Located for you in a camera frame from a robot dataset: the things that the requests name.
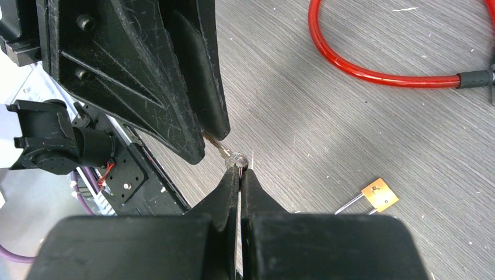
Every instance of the screw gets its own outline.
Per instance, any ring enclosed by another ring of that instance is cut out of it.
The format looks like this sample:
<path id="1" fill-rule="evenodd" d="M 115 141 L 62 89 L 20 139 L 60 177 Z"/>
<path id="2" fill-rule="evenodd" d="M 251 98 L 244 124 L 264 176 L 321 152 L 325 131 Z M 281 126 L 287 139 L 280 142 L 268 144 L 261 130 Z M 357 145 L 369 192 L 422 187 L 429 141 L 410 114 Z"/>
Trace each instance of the screw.
<path id="1" fill-rule="evenodd" d="M 95 29 L 96 20 L 88 14 L 83 14 L 78 17 L 77 24 L 82 31 L 89 32 Z"/>
<path id="2" fill-rule="evenodd" d="M 89 78 L 89 76 L 90 76 L 90 73 L 88 72 L 88 70 L 86 70 L 82 67 L 77 67 L 75 74 L 80 80 L 85 80 L 85 79 Z"/>

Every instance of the red tube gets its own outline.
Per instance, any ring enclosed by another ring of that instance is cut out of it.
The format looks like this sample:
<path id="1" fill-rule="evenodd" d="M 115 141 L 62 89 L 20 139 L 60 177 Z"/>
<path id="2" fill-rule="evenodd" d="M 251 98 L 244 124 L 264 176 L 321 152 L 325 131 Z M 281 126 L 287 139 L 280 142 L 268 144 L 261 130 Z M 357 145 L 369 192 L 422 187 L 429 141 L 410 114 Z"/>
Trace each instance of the red tube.
<path id="1" fill-rule="evenodd" d="M 495 17 L 493 16 L 495 15 L 495 0 L 485 1 L 487 6 L 489 7 L 492 19 L 495 19 Z M 386 86 L 424 89 L 457 88 L 459 86 L 461 79 L 458 75 L 417 77 L 390 75 L 371 71 L 345 60 L 340 55 L 338 55 L 338 53 L 332 50 L 332 48 L 328 45 L 325 38 L 323 37 L 320 29 L 320 24 L 318 22 L 321 2 L 322 0 L 311 0 L 311 4 L 309 4 L 309 31 L 311 33 L 311 38 L 313 39 L 316 48 L 330 63 L 335 65 L 338 69 L 349 75 L 355 76 L 356 78 Z"/>

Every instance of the black cylinder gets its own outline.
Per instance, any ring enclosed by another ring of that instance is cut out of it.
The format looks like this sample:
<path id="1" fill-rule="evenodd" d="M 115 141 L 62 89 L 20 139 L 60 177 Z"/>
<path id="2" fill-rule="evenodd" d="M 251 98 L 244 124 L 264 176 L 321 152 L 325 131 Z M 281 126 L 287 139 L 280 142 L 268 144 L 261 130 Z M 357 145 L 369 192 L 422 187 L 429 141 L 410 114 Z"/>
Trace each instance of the black cylinder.
<path id="1" fill-rule="evenodd" d="M 113 156 L 114 139 L 106 132 L 74 127 L 74 134 L 81 151 L 80 157 L 83 166 L 104 166 Z"/>

